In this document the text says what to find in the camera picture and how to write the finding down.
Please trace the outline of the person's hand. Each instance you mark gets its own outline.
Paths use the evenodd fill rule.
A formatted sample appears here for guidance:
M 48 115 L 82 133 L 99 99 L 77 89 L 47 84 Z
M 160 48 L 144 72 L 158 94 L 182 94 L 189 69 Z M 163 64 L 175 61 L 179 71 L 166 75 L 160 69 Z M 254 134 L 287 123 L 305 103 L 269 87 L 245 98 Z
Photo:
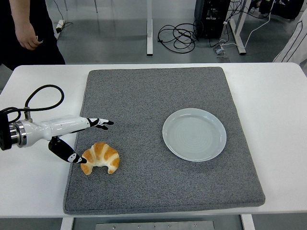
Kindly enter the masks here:
M 41 41 L 38 41 L 33 26 L 29 22 L 17 23 L 15 34 L 20 45 L 27 50 L 35 50 Z

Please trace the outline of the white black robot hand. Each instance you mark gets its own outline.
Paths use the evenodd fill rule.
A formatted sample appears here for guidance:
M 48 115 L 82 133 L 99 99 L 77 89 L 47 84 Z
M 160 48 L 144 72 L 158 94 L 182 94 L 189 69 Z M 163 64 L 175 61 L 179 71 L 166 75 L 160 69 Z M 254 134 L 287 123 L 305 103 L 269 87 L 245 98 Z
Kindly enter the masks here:
M 85 118 L 80 116 L 67 116 L 40 123 L 21 121 L 20 143 L 18 147 L 30 147 L 43 139 L 49 141 L 48 149 L 56 156 L 67 162 L 87 163 L 61 136 L 76 133 L 90 127 L 107 130 L 106 125 L 113 125 L 112 121 L 102 118 Z

